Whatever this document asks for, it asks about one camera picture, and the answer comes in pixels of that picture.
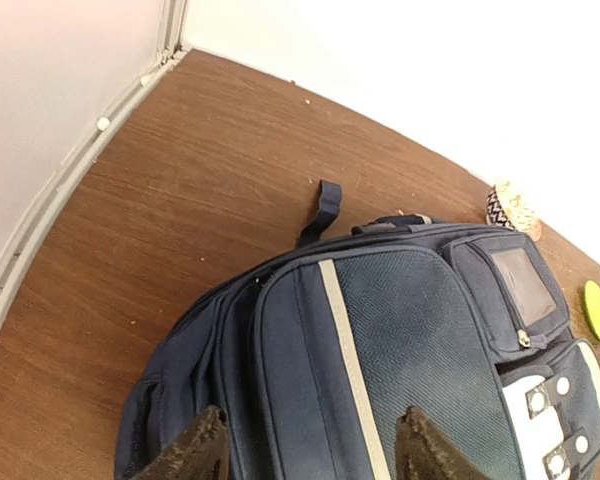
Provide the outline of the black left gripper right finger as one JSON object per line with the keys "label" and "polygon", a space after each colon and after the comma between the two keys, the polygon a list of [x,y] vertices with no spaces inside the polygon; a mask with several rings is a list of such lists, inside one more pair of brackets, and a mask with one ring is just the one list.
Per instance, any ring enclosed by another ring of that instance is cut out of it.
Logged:
{"label": "black left gripper right finger", "polygon": [[487,479],[419,407],[396,422],[397,479]]}

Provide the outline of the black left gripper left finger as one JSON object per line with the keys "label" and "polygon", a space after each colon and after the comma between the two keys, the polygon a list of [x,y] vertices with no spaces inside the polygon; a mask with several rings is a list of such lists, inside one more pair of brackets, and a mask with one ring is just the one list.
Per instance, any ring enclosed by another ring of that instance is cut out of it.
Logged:
{"label": "black left gripper left finger", "polygon": [[230,448],[226,412],[207,407],[179,437],[131,479],[228,479]]}

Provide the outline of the navy blue student backpack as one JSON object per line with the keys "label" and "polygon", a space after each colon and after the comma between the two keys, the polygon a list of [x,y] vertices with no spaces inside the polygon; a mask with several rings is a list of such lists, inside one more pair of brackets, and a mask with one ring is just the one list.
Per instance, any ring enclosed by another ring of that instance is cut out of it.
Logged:
{"label": "navy blue student backpack", "polygon": [[207,292],[126,400],[114,475],[148,466],[207,407],[228,479],[397,479],[396,422],[419,407],[487,479],[588,479],[600,365],[532,239],[422,215],[324,239],[323,182],[294,250]]}

